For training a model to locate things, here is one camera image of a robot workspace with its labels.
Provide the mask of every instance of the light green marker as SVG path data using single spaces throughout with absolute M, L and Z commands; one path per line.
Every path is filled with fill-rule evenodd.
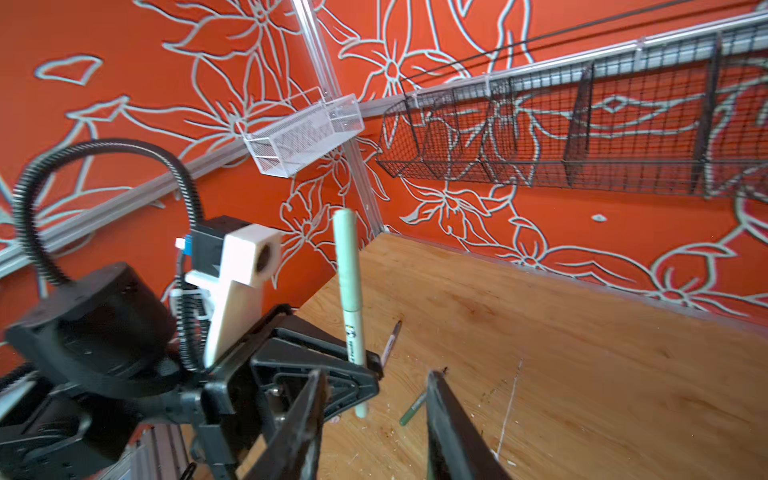
M 367 367 L 366 343 L 362 331 L 362 286 L 360 284 L 360 258 L 357 250 L 357 218 L 349 208 L 333 214 L 333 238 L 336 241 L 336 262 L 339 266 L 339 290 L 344 310 L 346 354 L 349 361 Z M 364 419 L 368 403 L 355 406 L 355 414 Z

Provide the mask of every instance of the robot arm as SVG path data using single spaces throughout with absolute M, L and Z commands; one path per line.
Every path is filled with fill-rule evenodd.
M 179 269 L 177 285 L 208 291 L 210 325 L 194 318 L 185 295 L 174 320 L 125 263 L 71 280 L 45 252 L 32 213 L 45 178 L 78 158 L 111 152 L 152 157 L 177 178 L 190 218 L 183 247 L 193 267 Z M 280 260 L 280 232 L 229 217 L 205 220 L 194 182 L 170 153 L 119 139 L 77 144 L 30 164 L 14 199 L 18 240 L 58 288 L 6 330 L 30 362 L 0 385 L 6 476 L 86 478 L 120 458 L 137 425 L 170 422 L 191 424 L 198 458 L 215 478 L 234 479 L 240 454 L 259 435 L 271 444 L 305 387 L 315 392 L 321 422 L 378 393 L 376 354 L 368 352 L 367 368 L 347 362 L 343 341 L 288 306 L 259 319 L 262 284 Z M 178 351 L 169 345 L 174 332 Z M 321 396 L 318 382 L 329 386 Z

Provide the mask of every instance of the wall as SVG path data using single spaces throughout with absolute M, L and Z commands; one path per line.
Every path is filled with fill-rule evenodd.
M 13 184 L 38 155 L 91 138 L 130 137 L 189 161 L 234 141 L 241 128 L 254 131 L 305 106 L 303 98 L 286 100 L 316 82 L 290 12 L 287 1 L 6 5 L 0 249 L 15 242 Z M 43 190 L 38 221 L 43 228 L 66 221 L 163 172 L 142 157 L 88 158 L 60 170 Z M 198 187 L 207 217 L 226 214 L 286 232 L 265 307 L 300 305 L 334 274 L 330 216 L 359 206 L 338 151 L 292 180 L 263 176 L 244 158 Z M 358 228 L 361 243 L 370 241 L 362 217 Z M 59 262 L 77 278 L 126 261 L 162 295 L 174 273 L 174 238 L 187 231 L 183 206 L 169 195 L 58 252 Z M 0 328 L 49 288 L 30 267 L 1 279 Z M 0 373 L 18 362 L 11 348 L 0 348 Z
M 402 93 L 399 81 L 420 71 L 655 3 L 390 0 L 352 10 L 343 0 L 327 0 L 318 16 L 331 24 L 326 41 L 345 92 L 369 100 Z M 449 77 L 526 65 L 754 8 L 753 3 L 688 2 L 562 35 L 537 48 L 516 48 L 512 55 L 481 55 L 450 67 Z M 424 85 L 434 83 L 424 78 Z M 391 231 L 768 324 L 765 204 L 392 179 L 374 161 L 379 125 L 371 119 L 360 141 Z

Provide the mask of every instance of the black cable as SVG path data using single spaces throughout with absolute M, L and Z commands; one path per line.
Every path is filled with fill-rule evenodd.
M 657 3 L 656 5 L 649 5 L 647 7 L 638 8 L 636 10 L 630 10 L 629 12 L 620 13 L 618 15 L 612 15 L 610 17 L 599 18 L 598 20 L 593 20 L 591 22 L 586 22 L 586 23 L 581 23 L 579 25 L 574 25 L 573 27 L 567 27 L 567 28 L 563 28 L 561 30 L 550 31 L 549 33 L 545 33 L 543 35 L 539 35 L 539 36 L 533 37 L 533 38 L 528 38 L 526 40 L 516 41 L 516 42 L 511 43 L 511 44 L 507 44 L 507 45 L 504 45 L 504 46 L 501 46 L 501 47 L 498 47 L 498 48 L 494 48 L 493 50 L 484 51 L 482 53 L 478 53 L 476 55 L 472 55 L 472 56 L 467 57 L 467 58 L 461 58 L 459 60 L 452 61 L 451 63 L 440 65 L 440 66 L 434 67 L 434 68 L 430 68 L 429 70 L 420 71 L 419 73 L 413 74 L 413 75 L 411 75 L 410 77 L 407 77 L 407 78 L 401 78 L 400 79 L 400 88 L 401 88 L 402 92 L 405 93 L 405 89 L 404 89 L 405 85 L 403 84 L 404 80 L 412 80 L 413 78 L 421 77 L 423 75 L 427 75 L 427 74 L 433 73 L 434 71 L 437 71 L 437 70 L 442 70 L 442 69 L 447 68 L 447 67 L 452 67 L 453 65 L 461 64 L 461 63 L 464 63 L 464 62 L 469 61 L 469 60 L 474 60 L 475 58 L 484 57 L 484 56 L 486 56 L 489 53 L 496 53 L 497 51 L 502 51 L 502 50 L 505 50 L 507 48 L 517 47 L 518 45 L 523 45 L 523 44 L 527 45 L 529 43 L 532 43 L 533 41 L 544 40 L 545 38 L 555 37 L 557 35 L 563 35 L 565 33 L 570 33 L 572 31 L 581 30 L 583 28 L 594 27 L 594 26 L 597 26 L 597 25 L 600 25 L 600 24 L 603 24 L 603 23 L 615 22 L 616 20 L 621 20 L 623 18 L 633 17 L 635 15 L 641 15 L 641 14 L 644 14 L 644 13 L 655 12 L 656 10 L 661 10 L 663 8 L 674 7 L 675 5 L 679 5 L 679 4 L 682 4 L 682 3 L 688 3 L 688 2 L 692 2 L 692 1 L 693 0 L 672 0 L 671 2 Z
M 200 363 L 200 358 L 202 358 L 201 346 L 204 345 L 207 332 L 200 332 L 200 336 L 196 336 L 197 324 L 194 319 L 195 299 L 184 292 L 185 290 L 191 290 L 191 285 L 184 279 L 184 260 L 186 258 L 184 251 L 179 250 L 176 263 L 176 288 L 179 292 L 176 300 L 176 329 L 179 332 L 179 357 L 181 358 L 181 364 L 184 365 L 185 369 L 197 372 L 203 369 Z
M 61 271 L 43 247 L 35 225 L 35 198 L 55 170 L 81 158 L 99 154 L 138 154 L 160 161 L 176 179 L 187 208 L 190 227 L 203 221 L 203 206 L 189 171 L 171 152 L 157 145 L 126 138 L 108 138 L 85 141 L 38 158 L 25 168 L 13 191 L 13 220 L 22 250 L 38 272 L 53 285 L 70 283 L 71 279 Z M 184 282 L 183 263 L 180 268 L 182 271 L 177 271 L 176 275 L 177 285 Z M 177 327 L 180 356 L 186 358 L 184 367 L 192 371 L 201 369 L 197 348 L 191 348 L 194 344 L 195 319 L 189 309 L 180 310 Z
M 205 306 L 203 304 L 203 297 L 198 296 L 195 300 L 197 302 L 197 305 L 196 305 L 197 311 L 200 313 L 200 315 L 205 315 L 206 311 L 205 311 Z M 207 339 L 209 331 L 210 331 L 210 318 L 200 320 L 200 338 L 203 340 Z M 200 348 L 200 356 L 202 356 L 205 350 L 204 341 L 200 342 L 199 348 Z
M 181 477 L 179 477 L 179 480 L 192 480 L 192 475 L 194 475 L 194 471 L 197 469 L 197 463 L 190 462 L 189 465 L 187 465 L 187 468 L 184 470 L 184 473 L 181 474 Z

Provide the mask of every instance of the wooden table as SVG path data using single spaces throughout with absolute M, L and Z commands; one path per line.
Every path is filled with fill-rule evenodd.
M 427 372 L 514 478 L 768 478 L 768 341 L 583 283 L 388 234 L 361 254 L 368 349 L 400 337 L 366 419 L 326 423 L 320 478 L 424 478 Z M 336 278 L 299 311 L 343 338 Z M 513 379 L 522 360 L 509 415 Z

